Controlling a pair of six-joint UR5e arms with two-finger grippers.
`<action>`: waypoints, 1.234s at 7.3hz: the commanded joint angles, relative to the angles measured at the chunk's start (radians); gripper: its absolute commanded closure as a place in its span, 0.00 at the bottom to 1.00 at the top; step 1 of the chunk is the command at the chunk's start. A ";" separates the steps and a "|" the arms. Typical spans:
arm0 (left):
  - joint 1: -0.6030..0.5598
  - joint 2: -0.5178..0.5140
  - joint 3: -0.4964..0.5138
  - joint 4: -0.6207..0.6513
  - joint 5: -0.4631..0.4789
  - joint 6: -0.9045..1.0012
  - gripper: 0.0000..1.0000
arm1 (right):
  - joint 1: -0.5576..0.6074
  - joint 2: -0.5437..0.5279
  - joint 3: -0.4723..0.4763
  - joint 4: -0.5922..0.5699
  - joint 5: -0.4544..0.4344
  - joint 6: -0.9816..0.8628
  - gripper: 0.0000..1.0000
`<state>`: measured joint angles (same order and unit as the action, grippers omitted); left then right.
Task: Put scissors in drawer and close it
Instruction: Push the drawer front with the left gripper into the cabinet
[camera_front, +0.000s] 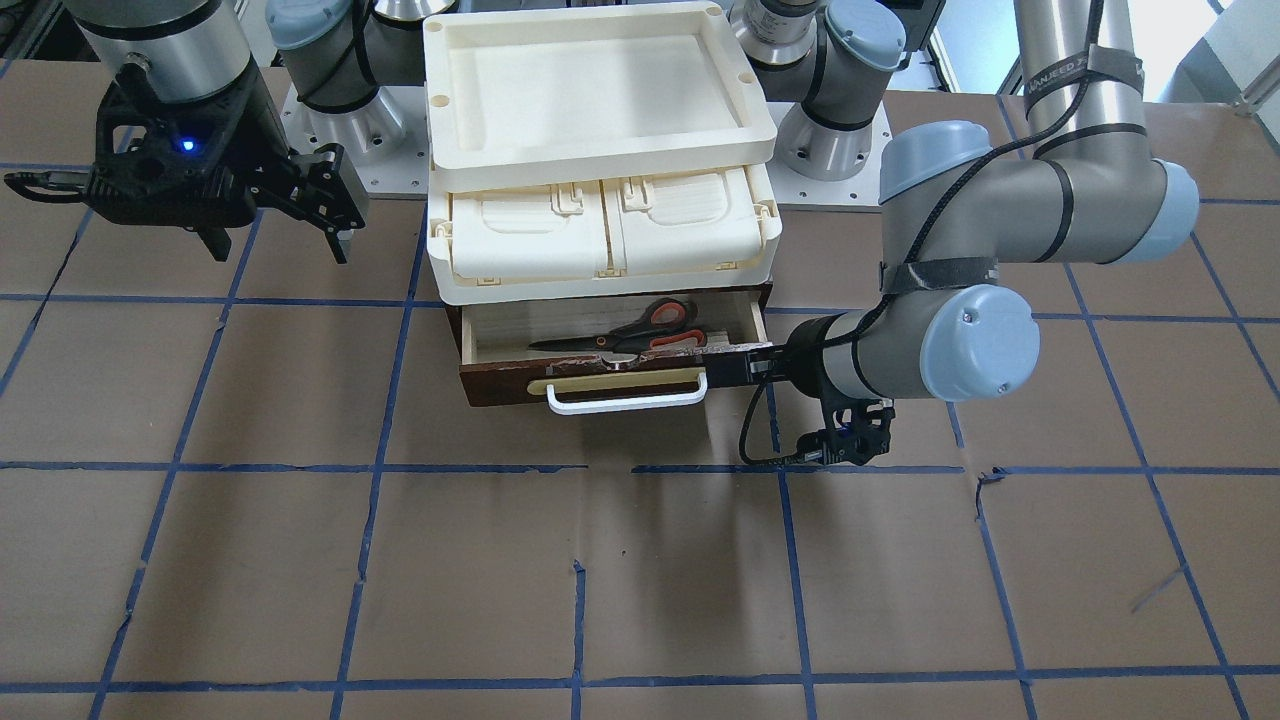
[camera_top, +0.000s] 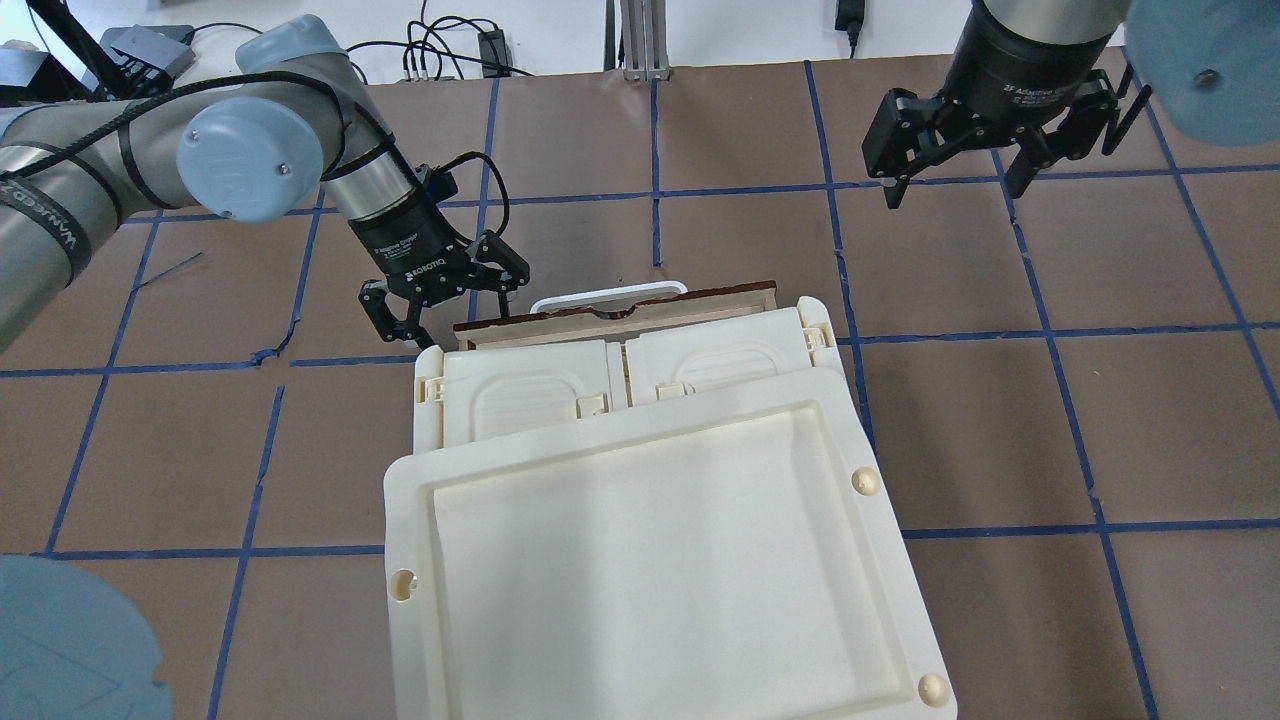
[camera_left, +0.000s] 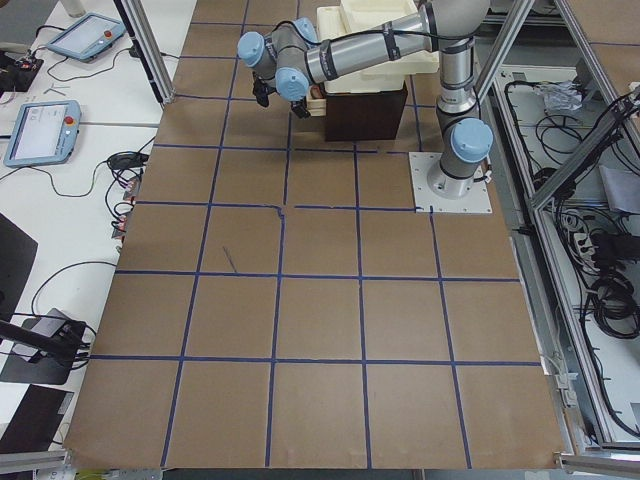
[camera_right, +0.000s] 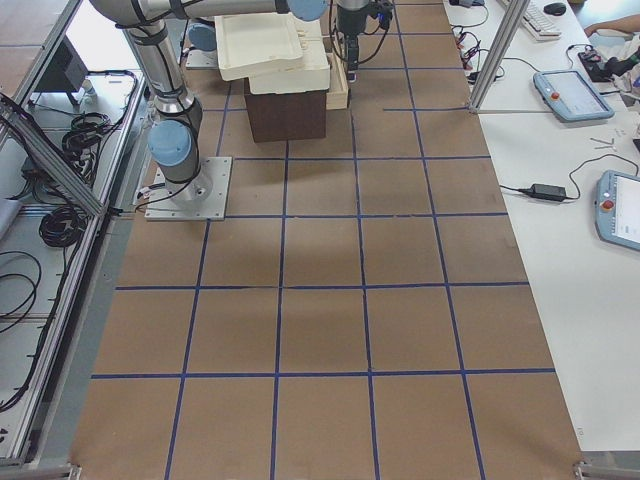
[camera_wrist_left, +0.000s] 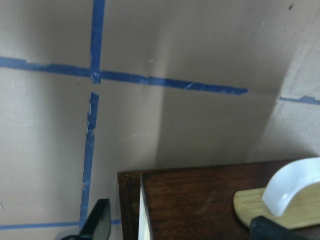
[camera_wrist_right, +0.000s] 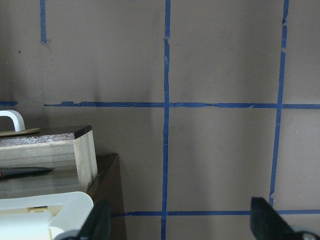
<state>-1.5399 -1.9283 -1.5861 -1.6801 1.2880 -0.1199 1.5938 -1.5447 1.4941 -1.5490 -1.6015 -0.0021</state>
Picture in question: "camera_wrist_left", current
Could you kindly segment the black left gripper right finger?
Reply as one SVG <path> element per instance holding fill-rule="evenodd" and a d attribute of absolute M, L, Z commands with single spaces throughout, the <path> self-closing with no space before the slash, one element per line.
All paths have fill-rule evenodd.
<path fill-rule="evenodd" d="M 272 220 L 258 216 L 250 223 L 251 240 L 302 240 L 303 236 L 291 231 Z"/>

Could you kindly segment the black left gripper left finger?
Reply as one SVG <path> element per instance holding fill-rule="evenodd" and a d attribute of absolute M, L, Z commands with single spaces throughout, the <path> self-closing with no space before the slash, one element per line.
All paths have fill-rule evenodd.
<path fill-rule="evenodd" d="M 108 240 L 111 234 L 111 206 L 108 198 L 99 199 L 78 236 L 80 240 Z"/>

